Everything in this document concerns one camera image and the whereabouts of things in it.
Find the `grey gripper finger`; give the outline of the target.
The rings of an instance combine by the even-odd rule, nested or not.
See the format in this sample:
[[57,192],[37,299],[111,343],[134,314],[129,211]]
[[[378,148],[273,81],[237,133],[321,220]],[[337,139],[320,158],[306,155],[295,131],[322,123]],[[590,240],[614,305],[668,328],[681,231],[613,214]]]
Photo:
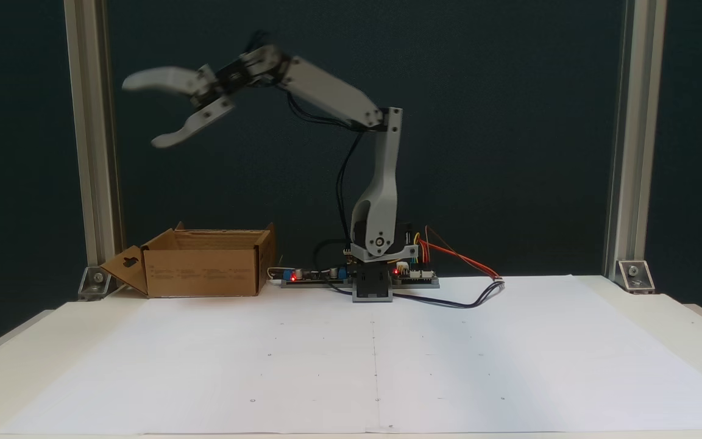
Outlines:
[[176,66],[150,68],[128,75],[122,83],[124,91],[148,89],[194,95],[201,90],[197,71]]
[[154,137],[154,139],[151,140],[151,144],[155,148],[170,148],[176,146],[209,127],[212,123],[217,122],[217,120],[223,118],[235,108],[236,106],[231,100],[218,98],[189,116],[184,122],[183,127],[176,132]]

